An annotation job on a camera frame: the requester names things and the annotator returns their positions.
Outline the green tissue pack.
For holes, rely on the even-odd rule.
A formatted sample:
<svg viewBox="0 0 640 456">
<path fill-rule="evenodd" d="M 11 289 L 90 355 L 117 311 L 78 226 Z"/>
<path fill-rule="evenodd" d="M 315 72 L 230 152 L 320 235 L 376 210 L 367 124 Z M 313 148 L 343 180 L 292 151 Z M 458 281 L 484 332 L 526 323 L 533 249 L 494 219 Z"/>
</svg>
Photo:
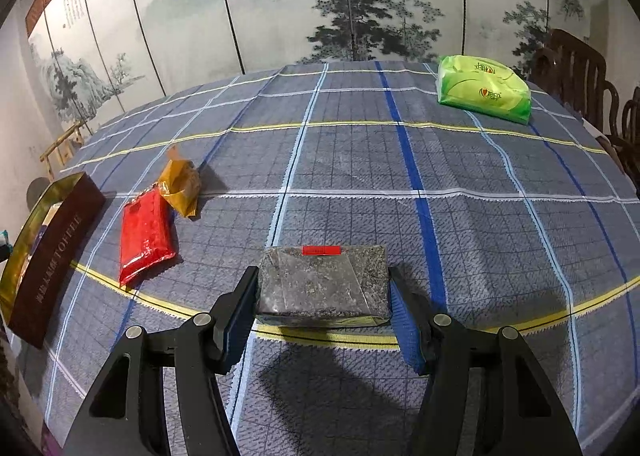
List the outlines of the green tissue pack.
<svg viewBox="0 0 640 456">
<path fill-rule="evenodd" d="M 526 82 L 500 62 L 468 55 L 438 60 L 436 93 L 439 104 L 529 124 L 532 95 Z"/>
</svg>

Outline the painted folding screen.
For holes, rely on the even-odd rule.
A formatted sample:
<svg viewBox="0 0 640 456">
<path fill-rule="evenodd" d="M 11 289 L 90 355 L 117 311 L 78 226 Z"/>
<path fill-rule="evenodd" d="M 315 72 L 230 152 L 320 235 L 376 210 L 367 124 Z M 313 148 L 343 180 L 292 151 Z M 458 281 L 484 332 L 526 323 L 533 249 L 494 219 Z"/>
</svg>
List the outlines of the painted folding screen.
<svg viewBox="0 0 640 456">
<path fill-rule="evenodd" d="M 33 0 L 32 59 L 58 119 L 94 125 L 284 64 L 466 52 L 521 73 L 553 28 L 601 38 L 607 0 Z"/>
</svg>

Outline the orange snack packet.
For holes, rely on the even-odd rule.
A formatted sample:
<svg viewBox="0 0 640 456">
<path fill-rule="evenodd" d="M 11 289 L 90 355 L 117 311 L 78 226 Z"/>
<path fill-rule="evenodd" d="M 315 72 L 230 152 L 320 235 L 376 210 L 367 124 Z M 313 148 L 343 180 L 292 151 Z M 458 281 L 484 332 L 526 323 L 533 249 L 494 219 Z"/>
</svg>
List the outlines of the orange snack packet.
<svg viewBox="0 0 640 456">
<path fill-rule="evenodd" d="M 167 150 L 168 161 L 156 185 L 160 195 L 182 217 L 194 217 L 202 188 L 194 163 L 186 159 L 176 146 Z"/>
</svg>

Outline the dark wooden chair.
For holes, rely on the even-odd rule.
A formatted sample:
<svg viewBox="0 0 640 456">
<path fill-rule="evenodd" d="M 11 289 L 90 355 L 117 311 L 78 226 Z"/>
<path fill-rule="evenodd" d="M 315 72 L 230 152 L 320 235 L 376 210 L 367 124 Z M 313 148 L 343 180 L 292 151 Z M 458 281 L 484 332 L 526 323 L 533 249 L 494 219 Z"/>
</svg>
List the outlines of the dark wooden chair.
<svg viewBox="0 0 640 456">
<path fill-rule="evenodd" d="M 636 194 L 639 194 L 639 98 L 628 99 L 620 107 L 620 95 L 615 86 L 604 82 L 603 90 L 611 98 L 608 115 L 604 115 L 601 101 L 597 112 L 596 127 L 604 136 L 605 149 L 630 178 Z"/>
<path fill-rule="evenodd" d="M 605 58 L 579 38 L 552 29 L 546 43 L 537 50 L 529 80 L 561 104 L 568 104 L 589 123 L 616 134 L 620 95 L 606 78 Z"/>
</svg>

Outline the blue plaid tablecloth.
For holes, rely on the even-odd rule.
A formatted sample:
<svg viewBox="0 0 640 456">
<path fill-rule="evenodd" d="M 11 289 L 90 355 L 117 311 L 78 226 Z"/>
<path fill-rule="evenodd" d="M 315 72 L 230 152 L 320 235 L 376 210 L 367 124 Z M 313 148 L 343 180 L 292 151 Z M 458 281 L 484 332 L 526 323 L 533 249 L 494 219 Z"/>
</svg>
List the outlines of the blue plaid tablecloth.
<svg viewBox="0 0 640 456">
<path fill-rule="evenodd" d="M 639 200 L 576 119 L 533 92 L 518 125 L 444 107 L 428 64 L 291 66 L 201 84 L 102 123 L 70 162 L 106 197 L 42 350 L 18 360 L 58 442 L 130 326 L 209 309 L 273 246 L 381 245 L 465 326 L 518 327 L 602 454 L 639 402 Z M 126 201 L 170 148 L 201 170 L 178 255 L 117 283 Z"/>
</svg>

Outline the red snack packet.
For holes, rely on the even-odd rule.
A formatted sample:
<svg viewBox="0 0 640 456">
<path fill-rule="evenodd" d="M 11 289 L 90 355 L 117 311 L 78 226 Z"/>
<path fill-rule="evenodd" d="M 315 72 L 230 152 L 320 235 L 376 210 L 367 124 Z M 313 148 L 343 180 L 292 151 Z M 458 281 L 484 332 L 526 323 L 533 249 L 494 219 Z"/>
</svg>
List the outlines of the red snack packet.
<svg viewBox="0 0 640 456">
<path fill-rule="evenodd" d="M 128 201 L 122 210 L 118 282 L 130 287 L 145 271 L 172 260 L 177 250 L 169 227 L 169 205 L 156 186 Z"/>
</svg>

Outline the gold and maroon tin box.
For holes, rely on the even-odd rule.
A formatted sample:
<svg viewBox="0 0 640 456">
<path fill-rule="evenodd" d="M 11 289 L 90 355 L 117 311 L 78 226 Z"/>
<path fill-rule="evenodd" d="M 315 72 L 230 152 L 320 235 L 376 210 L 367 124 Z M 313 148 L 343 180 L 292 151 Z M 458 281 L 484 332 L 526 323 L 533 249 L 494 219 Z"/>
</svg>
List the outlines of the gold and maroon tin box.
<svg viewBox="0 0 640 456">
<path fill-rule="evenodd" d="M 87 173 L 58 179 L 43 191 L 14 242 L 1 277 L 1 315 L 36 349 L 43 346 L 70 262 L 104 203 Z"/>
</svg>

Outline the bamboo stool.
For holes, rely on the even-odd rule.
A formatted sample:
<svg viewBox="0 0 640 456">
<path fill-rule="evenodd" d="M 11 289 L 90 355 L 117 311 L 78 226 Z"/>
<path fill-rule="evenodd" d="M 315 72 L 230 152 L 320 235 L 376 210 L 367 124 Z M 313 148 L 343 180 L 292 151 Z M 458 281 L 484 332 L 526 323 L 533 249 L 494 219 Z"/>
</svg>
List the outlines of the bamboo stool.
<svg viewBox="0 0 640 456">
<path fill-rule="evenodd" d="M 85 135 L 82 130 L 86 127 L 86 121 L 77 121 L 62 135 L 58 136 L 55 141 L 48 146 L 39 157 L 39 161 L 46 169 L 47 178 L 50 182 L 55 179 L 55 171 L 52 167 L 51 157 L 58 160 L 58 165 L 64 168 L 66 163 L 73 159 L 77 151 L 86 143 Z"/>
</svg>

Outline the grey speckled snack bar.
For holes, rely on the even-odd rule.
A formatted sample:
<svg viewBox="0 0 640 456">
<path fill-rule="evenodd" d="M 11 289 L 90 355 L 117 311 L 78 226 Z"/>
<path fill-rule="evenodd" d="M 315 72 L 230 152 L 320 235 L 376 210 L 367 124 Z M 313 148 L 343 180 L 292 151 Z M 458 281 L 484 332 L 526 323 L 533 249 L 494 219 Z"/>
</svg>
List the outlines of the grey speckled snack bar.
<svg viewBox="0 0 640 456">
<path fill-rule="evenodd" d="M 386 249 L 271 247 L 258 264 L 256 315 L 300 328 L 374 327 L 390 320 Z"/>
</svg>

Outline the round stone disc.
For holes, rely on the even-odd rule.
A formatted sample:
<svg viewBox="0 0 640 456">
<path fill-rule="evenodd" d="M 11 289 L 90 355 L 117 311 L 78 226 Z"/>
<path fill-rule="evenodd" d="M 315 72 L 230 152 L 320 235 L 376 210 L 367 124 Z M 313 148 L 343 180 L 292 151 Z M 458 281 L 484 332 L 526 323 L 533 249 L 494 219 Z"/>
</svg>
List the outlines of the round stone disc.
<svg viewBox="0 0 640 456">
<path fill-rule="evenodd" d="M 36 177 L 33 179 L 26 190 L 26 205 L 28 211 L 32 211 L 42 194 L 47 190 L 50 185 L 49 179 L 47 177 Z"/>
</svg>

